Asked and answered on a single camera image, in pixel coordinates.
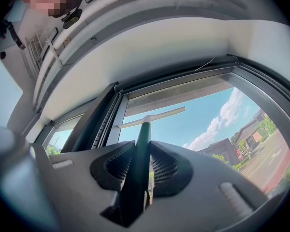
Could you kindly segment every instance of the utility pole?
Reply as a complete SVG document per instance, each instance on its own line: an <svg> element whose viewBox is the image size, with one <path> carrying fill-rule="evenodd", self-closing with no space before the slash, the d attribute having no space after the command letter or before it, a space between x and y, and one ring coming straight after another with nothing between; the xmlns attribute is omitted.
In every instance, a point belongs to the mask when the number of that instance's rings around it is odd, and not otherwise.
<svg viewBox="0 0 290 232"><path fill-rule="evenodd" d="M54 147L55 147L55 144L57 143L58 139L59 139L59 138L56 139L56 142L54 143Z"/></svg>

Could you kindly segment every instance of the red pavement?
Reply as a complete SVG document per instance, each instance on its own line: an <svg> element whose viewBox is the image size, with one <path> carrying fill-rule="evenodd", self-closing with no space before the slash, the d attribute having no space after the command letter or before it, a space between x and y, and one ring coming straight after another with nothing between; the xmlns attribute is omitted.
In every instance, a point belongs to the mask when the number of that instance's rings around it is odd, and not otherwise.
<svg viewBox="0 0 290 232"><path fill-rule="evenodd" d="M272 191L274 188L277 187L278 183L284 177L289 164L290 164L290 151L287 150L279 168L277 169L273 177L268 181L268 183L262 189L262 191L265 194L268 194L270 191Z"/></svg>

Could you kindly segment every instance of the building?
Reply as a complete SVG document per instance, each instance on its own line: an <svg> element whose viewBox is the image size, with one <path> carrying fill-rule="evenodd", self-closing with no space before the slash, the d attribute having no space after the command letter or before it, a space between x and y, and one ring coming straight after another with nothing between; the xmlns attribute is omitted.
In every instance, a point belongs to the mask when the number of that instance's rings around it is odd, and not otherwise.
<svg viewBox="0 0 290 232"><path fill-rule="evenodd" d="M246 141L246 147L251 148L255 143L262 139L262 136L258 132L259 123L267 117L266 113L260 109L254 116L252 121L243 126L234 140L234 144L239 148L241 141Z"/></svg>
<svg viewBox="0 0 290 232"><path fill-rule="evenodd" d="M236 149L231 144L228 138L211 144L208 148L200 150L198 152L210 156L212 156L213 154L224 156L225 160L228 160L231 165L237 165L240 162L236 153Z"/></svg>

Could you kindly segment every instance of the glass pane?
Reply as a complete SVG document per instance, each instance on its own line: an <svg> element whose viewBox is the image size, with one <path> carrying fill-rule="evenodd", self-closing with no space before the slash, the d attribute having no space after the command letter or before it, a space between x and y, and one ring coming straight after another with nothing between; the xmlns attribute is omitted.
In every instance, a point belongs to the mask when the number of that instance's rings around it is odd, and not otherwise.
<svg viewBox="0 0 290 232"><path fill-rule="evenodd" d="M81 116L78 116L76 118L70 119L66 122L63 122L57 126L55 126L49 139L46 139L46 142L44 145L46 146L46 152L50 155L57 155L61 152L64 144L68 140L68 137L70 136L71 132L73 131L75 125L80 120Z"/></svg>
<svg viewBox="0 0 290 232"><path fill-rule="evenodd" d="M183 106L184 112L152 122L152 140L219 158L269 198L290 186L290 150L283 136L253 100L230 84L203 80L135 98L123 123ZM137 140L140 128L123 128L119 141Z"/></svg>

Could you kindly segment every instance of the wire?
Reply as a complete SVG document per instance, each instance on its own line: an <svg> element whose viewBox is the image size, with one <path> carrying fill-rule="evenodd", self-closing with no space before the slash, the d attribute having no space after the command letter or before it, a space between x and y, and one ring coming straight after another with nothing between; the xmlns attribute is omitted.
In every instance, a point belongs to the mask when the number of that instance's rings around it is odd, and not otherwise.
<svg viewBox="0 0 290 232"><path fill-rule="evenodd" d="M197 68L197 69L195 70L195 72L196 72L197 70L199 70L200 68L204 67L205 65L208 65L211 61L209 61L208 63L202 65L202 66L199 67L199 68Z"/></svg>

